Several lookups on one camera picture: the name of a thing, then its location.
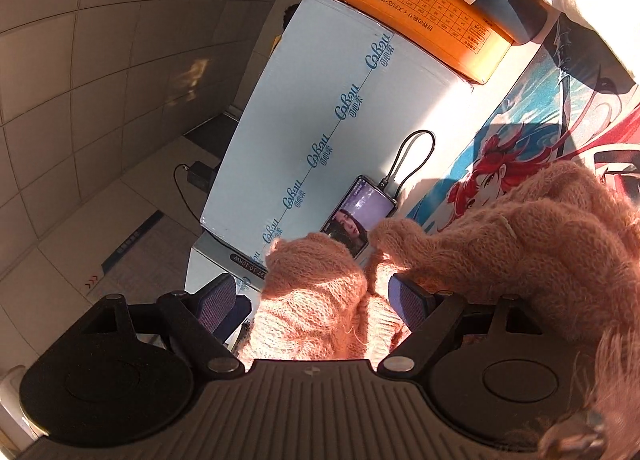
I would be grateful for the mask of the black power adapter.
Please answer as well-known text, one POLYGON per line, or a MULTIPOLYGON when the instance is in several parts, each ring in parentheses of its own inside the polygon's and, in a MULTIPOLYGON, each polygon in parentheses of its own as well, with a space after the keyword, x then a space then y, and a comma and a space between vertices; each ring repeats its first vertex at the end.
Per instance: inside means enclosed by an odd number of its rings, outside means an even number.
POLYGON ((208 194, 215 183, 218 168, 219 165, 209 166, 197 160, 188 166, 186 180, 192 186, 208 194))

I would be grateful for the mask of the left light blue cardboard box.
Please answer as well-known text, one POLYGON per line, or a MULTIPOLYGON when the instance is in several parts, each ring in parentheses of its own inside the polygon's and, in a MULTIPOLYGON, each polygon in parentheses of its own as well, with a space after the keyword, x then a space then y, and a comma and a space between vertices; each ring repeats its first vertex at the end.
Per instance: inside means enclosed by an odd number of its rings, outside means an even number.
POLYGON ((186 286, 196 319, 235 350, 257 312, 266 270, 204 232, 191 248, 186 286))

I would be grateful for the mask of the person behind boxes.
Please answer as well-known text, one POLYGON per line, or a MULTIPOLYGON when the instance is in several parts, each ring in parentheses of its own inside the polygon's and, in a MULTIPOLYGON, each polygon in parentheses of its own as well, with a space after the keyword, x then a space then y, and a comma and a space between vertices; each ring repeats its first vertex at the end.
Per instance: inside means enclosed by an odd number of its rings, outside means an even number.
POLYGON ((276 50, 278 44, 280 43, 280 41, 282 40, 282 36, 283 33, 285 31, 285 29, 288 27, 288 24, 291 22, 296 10, 298 9, 298 4, 293 4, 288 6, 287 9, 285 9, 284 13, 283 13, 283 17, 282 17, 282 32, 280 34, 278 34, 274 39, 273 42, 271 44, 271 48, 270 48, 270 55, 273 54, 273 52, 276 50))

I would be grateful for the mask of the right light blue cardboard box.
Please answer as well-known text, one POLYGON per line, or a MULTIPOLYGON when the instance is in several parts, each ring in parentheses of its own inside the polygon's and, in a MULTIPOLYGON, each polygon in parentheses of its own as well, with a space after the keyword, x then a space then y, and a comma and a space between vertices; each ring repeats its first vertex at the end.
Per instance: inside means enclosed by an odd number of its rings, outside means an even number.
POLYGON ((412 132, 471 85, 337 0, 303 0, 222 159, 202 226, 256 262, 320 229, 359 175, 380 180, 412 132))

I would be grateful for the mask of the pink knitted sweater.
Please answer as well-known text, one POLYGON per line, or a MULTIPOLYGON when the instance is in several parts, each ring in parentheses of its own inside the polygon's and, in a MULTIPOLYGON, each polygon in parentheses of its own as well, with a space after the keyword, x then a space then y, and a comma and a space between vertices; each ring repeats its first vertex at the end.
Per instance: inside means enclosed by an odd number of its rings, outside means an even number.
POLYGON ((450 291, 474 304, 524 298, 570 342, 639 325, 639 214, 574 162, 556 162, 484 208, 430 235, 408 218, 388 218, 359 265, 320 232, 275 241, 262 298, 240 345, 257 359, 380 362, 406 336, 388 283, 450 291))

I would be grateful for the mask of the anime printed desk mat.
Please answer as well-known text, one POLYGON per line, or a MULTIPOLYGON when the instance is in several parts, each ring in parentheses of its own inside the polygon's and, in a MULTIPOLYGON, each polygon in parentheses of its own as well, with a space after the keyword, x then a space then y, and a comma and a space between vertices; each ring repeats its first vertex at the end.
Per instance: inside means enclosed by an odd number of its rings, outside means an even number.
POLYGON ((441 232, 554 162, 574 161, 639 201, 639 87, 612 58, 540 50, 454 161, 408 212, 441 232))

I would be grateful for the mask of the light blue cardboard box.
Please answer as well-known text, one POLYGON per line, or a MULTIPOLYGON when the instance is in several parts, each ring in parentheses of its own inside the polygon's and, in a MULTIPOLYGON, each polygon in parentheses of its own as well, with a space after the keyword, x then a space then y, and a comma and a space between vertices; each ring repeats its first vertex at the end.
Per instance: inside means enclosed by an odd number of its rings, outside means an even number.
POLYGON ((380 180, 412 132, 471 85, 337 0, 303 0, 222 159, 202 226, 256 262, 320 229, 359 175, 380 180))
POLYGON ((204 232, 191 248, 186 286, 196 319, 235 350, 257 312, 266 270, 204 232))

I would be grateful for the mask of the black smartphone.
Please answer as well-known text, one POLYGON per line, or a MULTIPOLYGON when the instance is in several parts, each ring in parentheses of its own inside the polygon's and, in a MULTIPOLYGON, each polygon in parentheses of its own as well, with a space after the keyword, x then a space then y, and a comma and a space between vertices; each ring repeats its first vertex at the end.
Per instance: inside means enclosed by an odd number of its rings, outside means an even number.
POLYGON ((396 210, 396 201, 373 180, 359 175, 320 232, 344 244, 356 258, 369 244, 369 232, 396 210))

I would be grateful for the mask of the orange cardboard box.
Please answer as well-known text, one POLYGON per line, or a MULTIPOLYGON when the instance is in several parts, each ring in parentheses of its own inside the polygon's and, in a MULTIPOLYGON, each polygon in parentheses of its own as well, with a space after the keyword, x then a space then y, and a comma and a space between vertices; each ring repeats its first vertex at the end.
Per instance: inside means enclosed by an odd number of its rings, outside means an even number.
POLYGON ((462 0, 341 0, 472 82, 486 83, 512 41, 462 0))

